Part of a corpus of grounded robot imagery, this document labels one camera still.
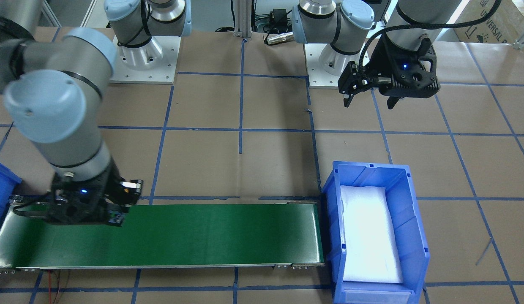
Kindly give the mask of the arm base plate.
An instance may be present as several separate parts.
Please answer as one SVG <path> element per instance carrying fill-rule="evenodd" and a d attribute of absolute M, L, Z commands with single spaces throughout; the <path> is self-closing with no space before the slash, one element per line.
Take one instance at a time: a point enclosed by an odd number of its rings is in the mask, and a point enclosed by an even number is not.
<path fill-rule="evenodd" d="M 117 46 L 115 71 L 111 83 L 122 84 L 173 84 L 181 37 L 153 36 L 140 48 Z"/>
<path fill-rule="evenodd" d="M 315 89 L 337 89 L 338 79 L 351 60 L 358 62 L 359 53 L 348 56 L 336 52 L 325 38 L 320 43 L 304 43 L 305 63 L 308 70 L 309 87 Z"/>

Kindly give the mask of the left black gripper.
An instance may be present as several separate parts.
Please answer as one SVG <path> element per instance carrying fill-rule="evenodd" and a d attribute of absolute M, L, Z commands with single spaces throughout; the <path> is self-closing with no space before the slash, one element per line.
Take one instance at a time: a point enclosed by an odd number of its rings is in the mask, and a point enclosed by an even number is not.
<path fill-rule="evenodd" d="M 393 43 L 384 33 L 362 68 L 368 84 L 389 96 L 387 107 L 392 110 L 401 98 L 430 98 L 440 90 L 436 74 L 437 57 L 432 41 L 425 33 L 419 37 L 419 47 L 407 50 Z M 345 108 L 354 95 L 343 94 Z"/>

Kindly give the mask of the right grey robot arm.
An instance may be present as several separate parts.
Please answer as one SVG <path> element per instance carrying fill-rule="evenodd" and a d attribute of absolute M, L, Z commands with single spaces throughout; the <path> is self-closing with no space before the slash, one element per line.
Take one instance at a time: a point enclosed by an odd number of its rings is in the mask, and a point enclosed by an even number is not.
<path fill-rule="evenodd" d="M 188 0 L 106 0 L 117 43 L 88 27 L 37 42 L 40 0 L 0 0 L 0 94 L 15 127 L 54 169 L 51 189 L 20 198 L 17 216 L 54 225 L 121 226 L 143 181 L 121 177 L 96 119 L 118 49 L 131 67 L 162 60 L 157 36 L 188 36 Z"/>

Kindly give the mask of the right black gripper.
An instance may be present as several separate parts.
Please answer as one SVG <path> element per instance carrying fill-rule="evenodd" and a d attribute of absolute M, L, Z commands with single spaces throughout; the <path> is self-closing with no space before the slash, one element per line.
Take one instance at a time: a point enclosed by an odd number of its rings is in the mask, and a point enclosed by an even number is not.
<path fill-rule="evenodd" d="M 122 178 L 114 160 L 102 173 L 86 181 L 54 174 L 52 189 L 57 194 L 48 205 L 44 221 L 54 225 L 106 224 L 107 210 L 128 214 L 142 195 L 143 185 L 141 179 Z"/>

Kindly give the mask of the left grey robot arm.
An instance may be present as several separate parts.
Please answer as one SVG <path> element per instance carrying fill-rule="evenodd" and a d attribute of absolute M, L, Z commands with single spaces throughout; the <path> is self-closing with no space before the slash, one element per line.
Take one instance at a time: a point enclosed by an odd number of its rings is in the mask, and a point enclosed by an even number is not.
<path fill-rule="evenodd" d="M 433 41 L 459 6 L 459 0 L 399 0 L 367 63 L 368 33 L 377 19 L 363 0 L 300 0 L 292 9 L 298 43 L 326 44 L 338 62 L 325 61 L 339 76 L 338 90 L 349 107 L 355 95 L 377 88 L 389 109 L 403 98 L 430 98 L 440 90 Z"/>

